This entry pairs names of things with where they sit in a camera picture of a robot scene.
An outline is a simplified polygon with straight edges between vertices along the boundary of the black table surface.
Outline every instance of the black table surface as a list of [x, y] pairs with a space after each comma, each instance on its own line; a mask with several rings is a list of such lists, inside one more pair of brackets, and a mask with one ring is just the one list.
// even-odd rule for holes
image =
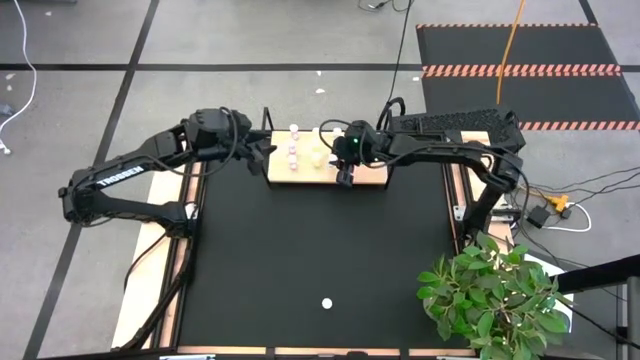
[[205, 191], [179, 345], [466, 346], [442, 341], [415, 295], [419, 272], [453, 256], [441, 165], [398, 168], [384, 191], [269, 188], [232, 162]]

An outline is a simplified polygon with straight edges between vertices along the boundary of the small white dot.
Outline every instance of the small white dot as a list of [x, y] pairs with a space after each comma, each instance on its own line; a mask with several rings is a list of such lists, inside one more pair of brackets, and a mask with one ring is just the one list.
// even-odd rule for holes
[[331, 307], [333, 306], [333, 301], [331, 301], [331, 299], [329, 298], [324, 298], [322, 299], [322, 307], [325, 308], [326, 310], [331, 309]]

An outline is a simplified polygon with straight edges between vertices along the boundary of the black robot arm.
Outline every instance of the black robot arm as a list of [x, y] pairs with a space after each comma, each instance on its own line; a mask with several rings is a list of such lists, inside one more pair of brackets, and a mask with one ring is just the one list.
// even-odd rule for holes
[[[469, 167], [486, 184], [480, 198], [467, 204], [462, 220], [466, 234], [475, 237], [477, 231], [488, 231], [491, 211], [506, 193], [518, 186], [522, 159], [502, 147], [492, 147], [477, 141], [464, 144], [425, 140], [423, 138], [376, 131], [366, 121], [354, 121], [344, 136], [334, 140], [332, 152], [338, 160], [337, 182], [351, 186], [355, 166], [408, 166], [416, 162], [460, 164]], [[491, 168], [482, 158], [491, 155]]]
[[84, 226], [101, 218], [153, 221], [170, 236], [186, 236], [190, 229], [185, 204], [117, 199], [102, 190], [147, 171], [172, 170], [195, 161], [242, 158], [247, 159], [252, 174], [260, 174], [264, 157], [275, 147], [261, 148], [258, 142], [268, 133], [250, 129], [251, 121], [237, 111], [198, 110], [178, 126], [150, 137], [137, 150], [75, 171], [69, 184], [58, 190], [64, 217]]

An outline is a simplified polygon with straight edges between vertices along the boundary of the yellow connector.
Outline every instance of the yellow connector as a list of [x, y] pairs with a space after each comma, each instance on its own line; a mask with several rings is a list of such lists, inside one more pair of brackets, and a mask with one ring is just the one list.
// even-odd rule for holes
[[547, 196], [547, 200], [549, 200], [549, 202], [555, 206], [556, 211], [558, 213], [561, 213], [567, 207], [567, 202], [569, 201], [569, 196], [567, 196], [567, 195]]

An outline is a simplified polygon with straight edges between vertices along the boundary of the wooden board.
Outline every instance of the wooden board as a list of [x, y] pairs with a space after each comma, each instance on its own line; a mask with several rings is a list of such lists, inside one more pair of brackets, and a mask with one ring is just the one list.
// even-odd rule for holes
[[[289, 168], [289, 144], [291, 133], [288, 131], [274, 131], [271, 134], [271, 144], [278, 149], [269, 156], [269, 170], [267, 176], [274, 183], [316, 183], [336, 184], [338, 170], [335, 166], [329, 166], [329, 154], [327, 148], [311, 131], [300, 131], [296, 141], [296, 156], [298, 169]], [[323, 131], [323, 136], [328, 143], [333, 142], [333, 134]], [[321, 155], [320, 167], [313, 165], [312, 153], [316, 151]], [[353, 183], [359, 185], [384, 185], [387, 182], [387, 169], [370, 169], [366, 166], [357, 166], [353, 172]]]

